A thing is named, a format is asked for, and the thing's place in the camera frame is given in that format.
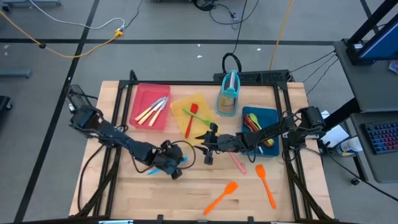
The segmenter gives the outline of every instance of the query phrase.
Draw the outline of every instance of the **yellow cable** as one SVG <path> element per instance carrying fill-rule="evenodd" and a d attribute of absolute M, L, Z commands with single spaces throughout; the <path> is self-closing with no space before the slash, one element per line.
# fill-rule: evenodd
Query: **yellow cable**
<path fill-rule="evenodd" d="M 6 16 L 5 13 L 2 12 L 2 10 L 0 10 L 0 14 L 1 14 L 4 18 L 6 18 L 6 20 L 7 20 L 8 22 L 10 22 L 11 25 L 13 25 L 13 26 L 14 26 L 15 28 L 17 28 L 19 31 L 21 31 L 21 32 L 22 32 L 25 36 L 27 36 L 30 40 L 32 40 L 33 42 L 35 42 L 35 43 L 38 44 L 38 45 L 42 45 L 42 43 L 40 43 L 38 40 L 34 39 L 32 36 L 30 36 L 29 34 L 27 34 L 27 33 L 26 33 L 24 30 L 22 30 L 17 24 L 15 24 L 10 18 L 8 18 L 8 16 Z M 121 32 L 120 30 L 117 30 L 116 33 L 115 33 L 115 35 L 112 37 L 112 39 L 106 41 L 106 42 L 103 43 L 103 44 L 97 45 L 96 47 L 92 48 L 91 50 L 87 51 L 86 53 L 83 53 L 83 54 L 81 54 L 81 55 L 75 55 L 75 56 L 69 56 L 69 55 L 61 54 L 61 53 L 59 53 L 59 52 L 57 52 L 57 51 L 55 51 L 55 50 L 53 50 L 53 49 L 51 49 L 51 48 L 49 48 L 49 47 L 45 47 L 45 48 L 46 48 L 47 50 L 51 51 L 52 53 L 54 53 L 54 54 L 56 54 L 56 55 L 58 55 L 58 56 L 64 57 L 64 58 L 80 58 L 80 57 L 82 57 L 82 56 L 86 56 L 86 55 L 92 53 L 92 52 L 95 51 L 96 49 L 98 49 L 98 48 L 100 48 L 100 47 L 102 47 L 102 46 L 104 46 L 104 45 L 106 45 L 106 44 L 112 42 L 114 39 L 116 39 L 116 38 L 118 38 L 118 37 L 120 37 L 120 36 L 123 36 L 123 32 Z"/>
<path fill-rule="evenodd" d="M 278 49 L 279 41 L 281 40 L 282 34 L 284 33 L 286 21 L 287 21 L 287 18 L 289 17 L 289 12 L 290 12 L 290 9 L 292 8 L 293 1 L 294 0 L 290 0 L 289 7 L 287 8 L 287 11 L 286 11 L 286 14 L 285 14 L 284 22 L 282 24 L 282 27 L 280 27 L 279 37 L 278 37 L 278 40 L 276 41 L 274 53 L 272 53 L 271 63 L 269 64 L 269 70 L 272 69 L 272 64 L 274 63 L 274 57 L 275 57 L 275 54 L 276 54 L 276 50 Z"/>

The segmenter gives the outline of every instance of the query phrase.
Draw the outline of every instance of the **gray floor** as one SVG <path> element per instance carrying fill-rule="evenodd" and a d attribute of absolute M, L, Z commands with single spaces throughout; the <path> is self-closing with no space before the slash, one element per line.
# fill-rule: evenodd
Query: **gray floor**
<path fill-rule="evenodd" d="M 94 0 L 62 1 L 62 7 L 48 6 L 51 15 L 69 21 L 85 23 Z M 367 0 L 374 11 L 381 0 Z M 255 0 L 249 0 L 251 9 Z M 114 16 L 129 20 L 139 1 L 101 0 L 93 25 L 104 23 Z M 230 0 L 225 4 L 239 15 L 243 1 Z M 250 19 L 243 24 L 241 39 L 276 40 L 288 0 L 260 1 Z M 388 17 L 398 12 L 394 9 Z M 214 16 L 229 17 L 223 10 Z M 10 18 L 36 38 L 79 39 L 81 27 L 57 24 L 35 9 L 12 9 Z M 340 40 L 349 37 L 366 20 L 359 0 L 296 0 L 287 22 L 283 40 Z M 101 30 L 91 30 L 89 39 L 107 39 L 119 24 Z M 154 4 L 144 0 L 140 14 L 125 32 L 123 39 L 235 39 L 237 31 L 230 26 L 215 24 L 207 12 L 201 12 L 184 2 Z M 0 19 L 0 38 L 24 38 L 4 19 Z M 73 55 L 77 44 L 49 44 L 52 48 Z M 85 44 L 83 51 L 92 48 Z M 134 69 L 140 80 L 211 80 L 221 72 L 221 58 L 233 45 L 212 44 L 112 44 L 107 45 L 78 62 L 73 83 L 87 94 L 98 95 L 103 80 L 127 79 Z M 243 70 L 267 70 L 273 45 L 239 45 L 236 55 Z M 291 70 L 332 51 L 332 46 L 281 45 L 274 68 Z M 0 95 L 12 97 L 14 109 L 0 129 L 0 223 L 12 222 L 25 191 L 32 168 L 47 128 L 50 124 L 61 87 L 69 71 L 71 59 L 56 57 L 34 44 L 0 44 L 0 67 L 25 68 L 32 78 L 0 79 Z M 320 64 L 294 73 L 298 82 L 304 80 Z M 227 68 L 234 68 L 228 62 Z M 307 91 L 317 82 L 326 67 L 305 82 Z M 333 112 L 353 97 L 339 63 L 308 96 L 309 103 L 321 110 Z M 24 220 L 66 217 L 72 202 L 86 139 L 68 127 L 70 114 L 64 106 L 54 132 L 46 160 Z M 351 159 L 339 158 L 354 170 Z M 375 192 L 367 185 L 352 186 L 352 178 L 329 158 L 324 158 L 324 170 L 336 218 L 347 222 L 396 223 L 397 204 Z M 398 185 L 377 185 L 398 197 Z"/>

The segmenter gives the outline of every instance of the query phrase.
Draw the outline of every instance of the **white container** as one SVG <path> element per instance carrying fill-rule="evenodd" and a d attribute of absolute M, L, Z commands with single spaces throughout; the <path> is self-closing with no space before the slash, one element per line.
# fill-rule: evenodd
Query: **white container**
<path fill-rule="evenodd" d="M 349 156 L 355 152 L 361 152 L 362 145 L 359 142 L 358 137 L 353 137 L 337 145 L 336 150 L 341 156 Z"/>

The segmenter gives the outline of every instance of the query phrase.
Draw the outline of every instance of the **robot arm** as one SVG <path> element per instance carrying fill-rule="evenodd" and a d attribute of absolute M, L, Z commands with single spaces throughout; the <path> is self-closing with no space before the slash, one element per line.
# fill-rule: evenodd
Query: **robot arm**
<path fill-rule="evenodd" d="M 297 120 L 301 120 L 301 123 L 298 126 L 296 125 Z M 198 148 L 206 155 L 205 164 L 211 165 L 213 162 L 212 152 L 214 150 L 221 152 L 253 151 L 259 142 L 263 142 L 278 135 L 282 135 L 284 140 L 286 140 L 286 147 L 289 149 L 301 149 L 306 147 L 306 137 L 322 137 L 325 134 L 322 131 L 324 126 L 325 122 L 319 109 L 312 106 L 299 109 L 294 114 L 288 113 L 288 115 L 283 117 L 280 122 L 263 128 L 258 132 L 236 133 L 236 136 L 232 136 L 230 134 L 221 134 L 220 136 L 216 136 L 218 127 L 216 124 L 212 123 L 210 125 L 211 131 L 207 131 L 206 134 L 197 137 L 198 139 L 205 140 L 202 144 L 206 147 Z M 286 166 L 289 178 L 294 181 L 303 197 L 307 199 L 317 217 L 320 220 L 327 220 L 330 223 L 334 223 L 333 219 L 325 214 L 303 185 L 299 176 L 294 171 L 292 163 L 287 162 Z"/>
<path fill-rule="evenodd" d="M 70 126 L 82 133 L 87 138 L 97 138 L 101 144 L 108 147 L 122 146 L 129 150 L 132 159 L 135 159 L 149 167 L 156 167 L 177 179 L 182 175 L 178 168 L 183 161 L 183 154 L 177 144 L 164 141 L 160 147 L 148 142 L 135 141 L 122 130 L 115 128 L 103 118 L 102 112 L 93 107 L 84 97 L 84 93 L 77 94 L 78 86 L 72 86 L 68 92 L 68 99 L 73 108 L 73 117 Z"/>

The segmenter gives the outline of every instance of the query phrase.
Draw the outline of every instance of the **red plastic tray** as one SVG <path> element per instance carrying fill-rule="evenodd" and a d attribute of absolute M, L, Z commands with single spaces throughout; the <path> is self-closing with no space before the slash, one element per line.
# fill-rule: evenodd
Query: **red plastic tray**
<path fill-rule="evenodd" d="M 160 112 L 153 126 L 149 126 L 149 121 L 155 115 L 153 112 L 150 117 L 142 124 L 138 124 L 135 118 L 140 115 L 144 110 L 153 104 L 160 97 L 168 96 L 167 104 L 164 109 Z M 167 114 L 169 113 L 170 104 L 170 86 L 169 85 L 157 85 L 157 84 L 138 84 L 136 97 L 134 103 L 132 104 L 131 114 L 130 114 L 130 124 L 136 128 L 142 129 L 156 129 L 164 130 L 166 126 Z"/>

